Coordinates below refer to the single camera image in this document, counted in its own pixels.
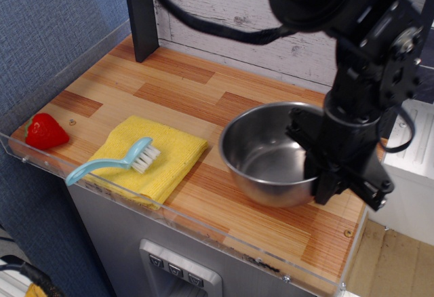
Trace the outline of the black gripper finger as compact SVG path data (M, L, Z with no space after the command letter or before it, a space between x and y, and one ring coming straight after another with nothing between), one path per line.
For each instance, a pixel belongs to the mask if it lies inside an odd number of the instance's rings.
M304 179L310 180L321 175L321 160L313 150L307 150L304 160Z
M340 172L321 171L315 185L315 202L325 205L334 195L341 194L350 186L350 179Z

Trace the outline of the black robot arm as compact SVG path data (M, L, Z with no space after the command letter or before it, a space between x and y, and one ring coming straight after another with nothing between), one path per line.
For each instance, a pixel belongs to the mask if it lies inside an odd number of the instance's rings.
M304 175L325 204L345 189L373 210L394 189L376 149L419 80L422 16L408 0L269 0L292 33L336 40L337 73L321 112L290 111L287 135L306 152Z

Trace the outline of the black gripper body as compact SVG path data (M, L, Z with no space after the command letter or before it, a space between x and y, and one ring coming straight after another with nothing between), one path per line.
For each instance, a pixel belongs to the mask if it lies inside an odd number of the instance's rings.
M394 184L377 156L380 117L348 119L330 109L310 111L295 107L289 112L286 134L305 150L313 150L322 171L340 172L352 190L371 209L384 207Z

